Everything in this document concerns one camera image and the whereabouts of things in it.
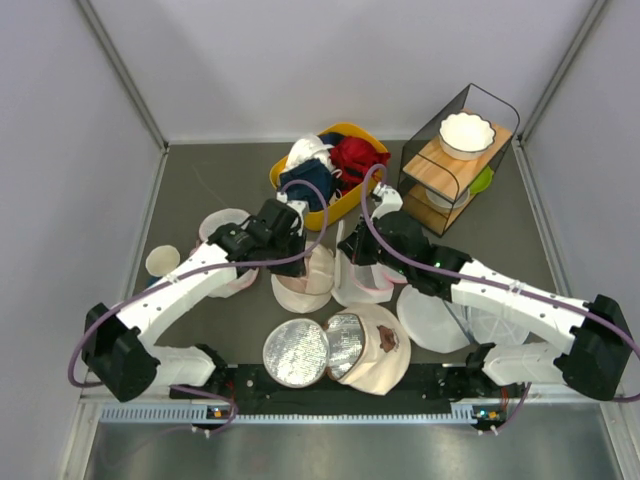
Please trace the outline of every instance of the small white cup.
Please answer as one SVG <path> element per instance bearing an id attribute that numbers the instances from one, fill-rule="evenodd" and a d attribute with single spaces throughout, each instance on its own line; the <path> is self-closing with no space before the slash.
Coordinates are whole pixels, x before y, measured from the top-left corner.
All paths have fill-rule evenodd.
<path id="1" fill-rule="evenodd" d="M 156 279 L 173 272 L 178 265 L 180 265 L 180 252 L 171 245 L 154 248 L 144 262 L 149 275 Z"/>

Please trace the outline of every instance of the clothing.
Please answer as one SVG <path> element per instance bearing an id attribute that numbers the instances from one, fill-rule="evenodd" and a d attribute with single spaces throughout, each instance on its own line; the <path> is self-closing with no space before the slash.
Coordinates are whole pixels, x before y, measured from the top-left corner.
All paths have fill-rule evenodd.
<path id="1" fill-rule="evenodd" d="M 323 133 L 322 135 L 318 135 L 318 138 L 322 140 L 322 143 L 333 145 L 337 147 L 338 144 L 345 139 L 345 136 L 338 132 L 328 132 Z"/>
<path id="2" fill-rule="evenodd" d="M 330 159 L 330 148 L 333 148 L 333 146 L 325 145 L 316 135 L 305 135 L 293 144 L 287 157 L 287 163 L 282 171 L 288 172 L 312 158 L 320 160 L 329 171 L 332 171 L 334 166 Z"/>
<path id="3" fill-rule="evenodd" d="M 390 156 L 389 153 L 378 153 L 373 145 L 362 138 L 345 137 L 331 149 L 332 163 L 342 170 L 342 193 L 347 193 L 362 183 L 372 166 L 378 163 L 386 165 Z"/>
<path id="4" fill-rule="evenodd" d="M 324 199 L 329 202 L 333 194 L 333 176 L 327 167 L 317 158 L 307 160 L 301 165 L 280 174 L 280 186 L 284 186 L 291 180 L 306 180 L 315 185 Z M 317 195 L 305 185 L 292 185 L 287 189 L 289 200 L 303 200 L 309 204 L 311 212 L 322 210 L 322 204 Z"/>

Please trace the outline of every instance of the gray floor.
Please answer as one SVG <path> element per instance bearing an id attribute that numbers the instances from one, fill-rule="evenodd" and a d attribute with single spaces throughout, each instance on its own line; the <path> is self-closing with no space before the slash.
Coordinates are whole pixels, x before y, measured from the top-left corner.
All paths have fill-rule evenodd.
<path id="1" fill-rule="evenodd" d="M 471 427 L 238 425 L 219 438 L 102 424 L 85 480 L 619 480 L 597 405 L 527 406 L 498 437 Z M 101 457 L 118 468 L 104 467 Z"/>
<path id="2" fill-rule="evenodd" d="M 395 183 L 402 142 L 385 142 L 392 154 L 390 182 Z M 269 183 L 271 166 L 291 144 L 225 144 L 171 147 L 162 178 L 144 255 L 158 245 L 174 245 L 187 258 L 195 246 L 198 226 L 212 212 L 227 207 L 257 213 L 274 195 Z M 355 225 L 360 210 L 348 216 Z M 433 238 L 470 253 L 502 273 L 543 289 L 553 289 L 551 274 L 540 243 L 515 157 L 509 151 L 491 187 L 478 196 L 442 239 Z M 335 225 L 323 243 L 335 248 Z M 137 290 L 145 288 L 148 275 L 142 268 Z M 384 306 L 395 312 L 393 300 Z M 333 300 L 307 315 L 324 321 L 342 307 Z M 282 322 L 295 318 L 273 298 L 268 272 L 256 283 L 229 299 L 205 299 L 178 320 L 159 344 L 187 347 L 207 343 L 230 363 L 262 363 L 262 345 Z M 412 362 L 463 360 L 468 349 L 441 355 L 414 345 Z"/>

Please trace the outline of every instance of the yellow basket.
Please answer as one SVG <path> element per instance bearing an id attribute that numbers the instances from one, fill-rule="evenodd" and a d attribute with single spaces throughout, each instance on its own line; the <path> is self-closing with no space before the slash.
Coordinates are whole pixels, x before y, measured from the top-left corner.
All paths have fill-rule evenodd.
<path id="1" fill-rule="evenodd" d="M 387 153 L 387 148 L 378 141 L 378 139 L 374 138 L 369 132 L 363 130 L 362 128 L 354 125 L 352 123 L 336 123 L 331 127 L 327 128 L 324 132 L 321 132 L 319 135 L 323 135 L 329 132 L 341 133 L 347 137 L 359 137 L 367 142 L 369 142 L 376 149 L 378 153 Z M 278 163 L 276 163 L 273 167 L 271 167 L 271 171 L 269 172 L 269 180 L 271 180 L 271 185 L 273 188 L 278 188 L 278 178 L 280 176 L 280 172 L 284 168 L 287 163 L 287 157 L 284 157 Z M 369 189 L 367 193 L 371 193 L 371 190 L 378 184 L 377 180 L 371 179 L 369 182 Z M 360 203 L 360 194 L 362 192 L 362 183 L 343 196 L 340 200 L 335 202 L 333 205 L 329 205 L 329 223 L 335 223 L 340 218 L 344 217 L 348 212 L 353 210 Z M 304 226 L 309 230 L 314 232 L 318 232 L 322 229 L 322 219 L 324 212 L 311 212 L 309 213 L 305 220 Z"/>

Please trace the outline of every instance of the wooden shelf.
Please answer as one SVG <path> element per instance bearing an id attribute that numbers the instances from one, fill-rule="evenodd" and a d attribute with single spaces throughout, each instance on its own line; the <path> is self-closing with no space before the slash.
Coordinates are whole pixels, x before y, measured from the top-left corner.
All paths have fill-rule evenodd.
<path id="1" fill-rule="evenodd" d="M 449 214 L 449 210 L 441 209 L 432 204 L 427 197 L 425 187 L 417 184 L 402 199 L 402 209 L 434 232 L 445 232 L 462 211 L 467 208 L 473 197 L 475 195 L 470 195 L 469 200 L 464 205 L 453 209 Z"/>
<path id="2" fill-rule="evenodd" d="M 491 123 L 491 126 L 496 131 L 495 142 L 476 160 L 465 162 L 450 157 L 444 153 L 440 146 L 440 137 L 436 136 L 405 165 L 402 169 L 403 172 L 428 186 L 431 190 L 442 193 L 453 202 L 511 138 L 512 132 L 510 130 L 496 123 Z M 459 187 L 447 170 L 455 175 L 460 184 Z"/>

